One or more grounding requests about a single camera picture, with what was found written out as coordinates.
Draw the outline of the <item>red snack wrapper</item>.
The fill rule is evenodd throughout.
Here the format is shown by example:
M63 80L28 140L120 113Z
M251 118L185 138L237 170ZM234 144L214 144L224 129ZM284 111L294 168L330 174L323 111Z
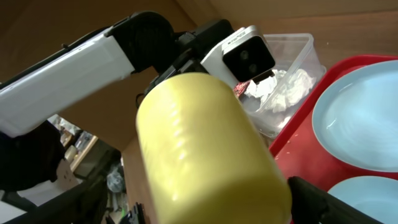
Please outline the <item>red snack wrapper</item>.
M240 97L246 91L246 88L248 87L249 84L250 81L238 83L233 89L234 95L236 97Z

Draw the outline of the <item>light blue bowl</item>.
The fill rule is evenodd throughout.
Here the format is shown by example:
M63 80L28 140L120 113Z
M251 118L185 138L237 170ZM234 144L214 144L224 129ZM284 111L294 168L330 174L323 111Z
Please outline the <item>light blue bowl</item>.
M397 223L397 181L359 176L334 185L328 193L381 223Z

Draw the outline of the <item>white tissue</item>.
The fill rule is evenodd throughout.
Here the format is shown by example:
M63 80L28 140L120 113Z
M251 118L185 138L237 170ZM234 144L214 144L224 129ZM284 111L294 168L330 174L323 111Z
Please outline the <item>white tissue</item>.
M260 106L274 113L296 105L310 92L317 80L303 69L298 69L292 75L287 75L285 70L273 69L272 72L273 76L258 84L250 81L244 96L251 100L260 100Z

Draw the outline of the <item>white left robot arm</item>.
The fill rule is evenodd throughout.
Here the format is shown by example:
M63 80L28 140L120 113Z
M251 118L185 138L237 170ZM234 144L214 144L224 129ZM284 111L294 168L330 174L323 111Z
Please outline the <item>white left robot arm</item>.
M218 19L194 30L175 32L153 11L137 12L91 32L1 85L1 132L25 135L47 118L133 73L158 74L185 60L201 60L233 33Z

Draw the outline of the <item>light blue plate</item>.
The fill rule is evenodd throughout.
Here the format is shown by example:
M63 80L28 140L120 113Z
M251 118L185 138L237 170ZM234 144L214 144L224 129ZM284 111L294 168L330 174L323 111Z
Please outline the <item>light blue plate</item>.
M397 172L397 61L368 65L335 81L316 102L312 128L338 160Z

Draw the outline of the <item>yellow plastic cup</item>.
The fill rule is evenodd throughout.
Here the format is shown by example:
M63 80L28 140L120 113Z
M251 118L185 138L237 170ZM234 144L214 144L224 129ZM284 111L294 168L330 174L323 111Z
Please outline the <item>yellow plastic cup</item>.
M204 73L157 85L136 129L159 223L289 223L286 178L232 89Z

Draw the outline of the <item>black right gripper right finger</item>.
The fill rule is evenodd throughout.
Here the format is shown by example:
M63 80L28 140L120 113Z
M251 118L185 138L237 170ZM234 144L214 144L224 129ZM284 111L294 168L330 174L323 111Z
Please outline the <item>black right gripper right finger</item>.
M287 182L293 224L381 224L300 177L289 177Z

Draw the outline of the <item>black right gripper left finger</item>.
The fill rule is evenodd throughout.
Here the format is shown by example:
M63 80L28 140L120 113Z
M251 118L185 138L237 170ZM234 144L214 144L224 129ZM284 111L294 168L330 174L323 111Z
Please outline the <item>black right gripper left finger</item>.
M108 201L106 179L89 179L6 224L101 223Z

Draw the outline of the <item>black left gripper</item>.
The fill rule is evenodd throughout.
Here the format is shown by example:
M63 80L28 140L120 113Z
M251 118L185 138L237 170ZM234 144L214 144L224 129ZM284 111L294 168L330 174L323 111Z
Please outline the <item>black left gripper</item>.
M233 28L230 22L226 19L218 19L179 35L177 39L177 47L180 51L178 57L167 69L159 72L143 93L136 95L136 107L140 106L139 98L145 98L153 88L168 78L187 72L207 73L208 71L200 64L200 61L216 44L232 33Z

